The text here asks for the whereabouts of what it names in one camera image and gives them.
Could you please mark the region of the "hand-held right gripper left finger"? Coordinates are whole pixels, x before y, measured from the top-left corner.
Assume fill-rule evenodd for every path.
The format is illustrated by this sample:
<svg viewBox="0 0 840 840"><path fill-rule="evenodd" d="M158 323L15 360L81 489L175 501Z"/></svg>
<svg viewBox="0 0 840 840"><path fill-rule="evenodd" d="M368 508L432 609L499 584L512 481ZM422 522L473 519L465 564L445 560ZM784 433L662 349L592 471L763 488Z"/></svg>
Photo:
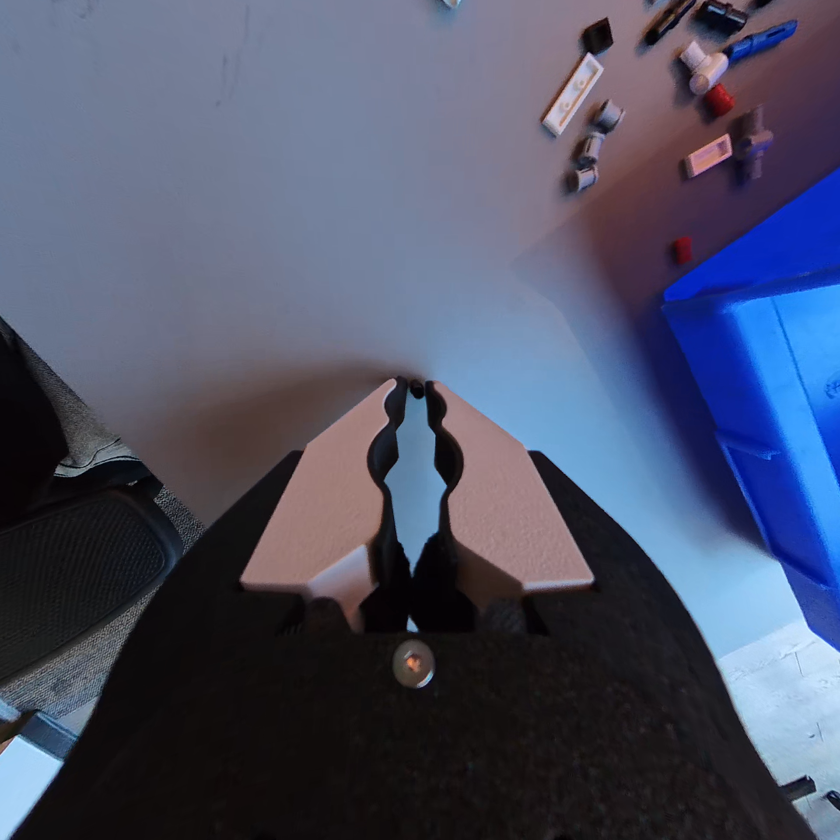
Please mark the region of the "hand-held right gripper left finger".
<svg viewBox="0 0 840 840"><path fill-rule="evenodd" d="M386 380L306 445L240 576L245 591L329 598L364 630L362 604L385 578L378 560L394 525L385 477L406 392L405 378Z"/></svg>

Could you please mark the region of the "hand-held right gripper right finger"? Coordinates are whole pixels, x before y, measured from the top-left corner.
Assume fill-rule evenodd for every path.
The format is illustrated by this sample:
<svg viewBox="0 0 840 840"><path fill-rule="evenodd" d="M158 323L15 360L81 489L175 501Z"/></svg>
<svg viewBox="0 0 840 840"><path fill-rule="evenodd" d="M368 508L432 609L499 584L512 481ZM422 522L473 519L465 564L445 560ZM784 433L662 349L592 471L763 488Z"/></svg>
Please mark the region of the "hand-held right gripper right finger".
<svg viewBox="0 0 840 840"><path fill-rule="evenodd" d="M534 596L589 588L590 566L524 444L439 381L425 401L445 489L424 545L424 631L547 633Z"/></svg>

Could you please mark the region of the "pile of small lego pieces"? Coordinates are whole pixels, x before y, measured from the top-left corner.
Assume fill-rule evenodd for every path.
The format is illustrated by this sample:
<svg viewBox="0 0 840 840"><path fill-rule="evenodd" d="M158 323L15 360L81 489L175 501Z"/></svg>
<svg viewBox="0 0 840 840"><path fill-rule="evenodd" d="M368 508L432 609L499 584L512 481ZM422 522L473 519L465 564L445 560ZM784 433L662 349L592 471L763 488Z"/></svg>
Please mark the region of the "pile of small lego pieces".
<svg viewBox="0 0 840 840"><path fill-rule="evenodd" d="M435 187L445 210L435 228L445 262L499 268L556 232L574 256L628 251L621 233L651 244L652 213L676 189L653 186L654 168L694 125L700 100L721 81L734 90L730 43L798 18L799 39L833 2L788 2L760 21L760 2L414 2L426 10L422 58L435 68L432 98L446 164ZM732 5L746 27L706 7Z"/></svg>

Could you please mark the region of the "blue plastic bin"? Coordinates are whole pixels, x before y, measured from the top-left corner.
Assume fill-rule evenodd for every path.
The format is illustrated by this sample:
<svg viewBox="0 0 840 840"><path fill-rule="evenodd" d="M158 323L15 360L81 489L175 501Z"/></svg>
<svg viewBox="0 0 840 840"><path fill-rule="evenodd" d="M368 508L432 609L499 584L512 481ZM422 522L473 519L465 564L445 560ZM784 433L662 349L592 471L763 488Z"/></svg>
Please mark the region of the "blue plastic bin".
<svg viewBox="0 0 840 840"><path fill-rule="evenodd" d="M664 294L766 548L839 649L839 171Z"/></svg>

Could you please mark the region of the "grey mesh office chair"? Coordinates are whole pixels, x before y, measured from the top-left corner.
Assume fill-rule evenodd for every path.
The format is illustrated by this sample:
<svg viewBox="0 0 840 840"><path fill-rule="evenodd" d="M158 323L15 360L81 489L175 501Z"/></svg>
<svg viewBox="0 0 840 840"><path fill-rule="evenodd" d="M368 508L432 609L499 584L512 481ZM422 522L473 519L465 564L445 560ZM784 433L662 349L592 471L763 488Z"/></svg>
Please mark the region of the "grey mesh office chair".
<svg viewBox="0 0 840 840"><path fill-rule="evenodd" d="M9 683L105 627L183 556L144 490L62 500L1 532L1 679Z"/></svg>

